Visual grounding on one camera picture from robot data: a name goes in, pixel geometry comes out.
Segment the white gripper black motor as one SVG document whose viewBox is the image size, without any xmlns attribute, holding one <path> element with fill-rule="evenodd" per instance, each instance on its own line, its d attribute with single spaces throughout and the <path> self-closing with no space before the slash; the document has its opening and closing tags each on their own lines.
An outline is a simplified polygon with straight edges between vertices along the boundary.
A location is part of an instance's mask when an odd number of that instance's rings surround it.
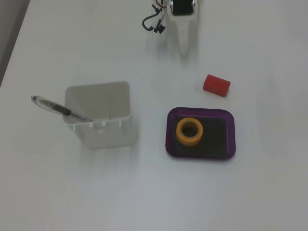
<svg viewBox="0 0 308 231">
<path fill-rule="evenodd" d="M 196 60 L 199 50 L 199 17 L 190 23 L 189 43 L 185 53 L 185 17 L 198 15 L 199 0 L 168 0 L 167 15 L 172 29 L 172 41 L 178 55 L 184 60 Z"/>
</svg>

